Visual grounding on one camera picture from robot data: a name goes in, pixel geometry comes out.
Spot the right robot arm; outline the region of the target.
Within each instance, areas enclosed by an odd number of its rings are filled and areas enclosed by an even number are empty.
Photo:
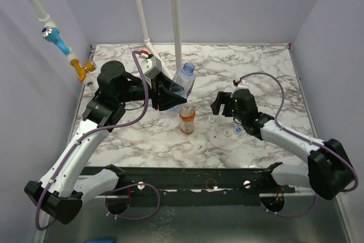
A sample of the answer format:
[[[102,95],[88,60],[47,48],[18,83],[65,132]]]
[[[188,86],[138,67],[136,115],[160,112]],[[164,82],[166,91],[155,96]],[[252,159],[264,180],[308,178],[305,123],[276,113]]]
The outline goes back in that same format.
[[[332,200],[355,181],[353,167],[339,141],[310,138],[279,127],[273,116],[258,110],[249,90],[218,92],[210,107],[214,115],[233,118],[248,135],[273,143],[305,163],[303,166],[280,163],[273,167],[261,180],[265,191],[273,193],[281,186],[298,186],[310,188],[321,198]]]

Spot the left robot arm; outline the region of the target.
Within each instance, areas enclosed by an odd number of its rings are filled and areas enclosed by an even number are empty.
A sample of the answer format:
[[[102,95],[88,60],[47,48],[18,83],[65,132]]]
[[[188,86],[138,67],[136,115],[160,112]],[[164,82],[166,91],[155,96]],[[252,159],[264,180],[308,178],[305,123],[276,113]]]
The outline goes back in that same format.
[[[132,101],[151,102],[165,111],[186,103],[169,90],[172,84],[162,62],[150,55],[137,64],[140,77],[128,73],[120,61],[106,62],[97,76],[98,89],[82,115],[75,135],[52,168],[38,181],[29,181],[24,191],[36,206],[62,224],[70,223],[89,200],[104,193],[121,194],[126,188],[125,172],[109,165],[99,173],[79,180],[96,148],[115,129]]]

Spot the blue white Pocari cap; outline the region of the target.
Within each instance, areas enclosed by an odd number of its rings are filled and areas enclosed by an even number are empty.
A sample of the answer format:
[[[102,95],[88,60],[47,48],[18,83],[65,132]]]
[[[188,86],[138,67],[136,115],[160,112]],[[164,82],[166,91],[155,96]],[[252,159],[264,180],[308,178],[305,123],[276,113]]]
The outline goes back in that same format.
[[[243,129],[240,126],[235,127],[234,132],[236,134],[240,134],[243,131]]]

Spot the blue label Pocari bottle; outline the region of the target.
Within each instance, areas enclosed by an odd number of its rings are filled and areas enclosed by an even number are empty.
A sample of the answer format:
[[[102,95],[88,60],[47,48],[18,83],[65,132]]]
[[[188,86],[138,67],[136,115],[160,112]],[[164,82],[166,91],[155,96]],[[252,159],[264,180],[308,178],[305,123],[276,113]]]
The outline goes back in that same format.
[[[167,112],[171,114],[178,114],[180,109],[181,109],[180,106],[174,106],[173,108],[168,109]]]

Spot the orange tea bottle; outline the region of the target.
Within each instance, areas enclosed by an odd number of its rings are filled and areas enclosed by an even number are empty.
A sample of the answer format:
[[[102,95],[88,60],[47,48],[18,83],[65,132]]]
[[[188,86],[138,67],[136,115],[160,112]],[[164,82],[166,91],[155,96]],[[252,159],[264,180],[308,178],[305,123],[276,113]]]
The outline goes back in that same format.
[[[192,105],[186,104],[181,108],[179,128],[184,134],[190,135],[194,132],[195,116],[196,111]]]

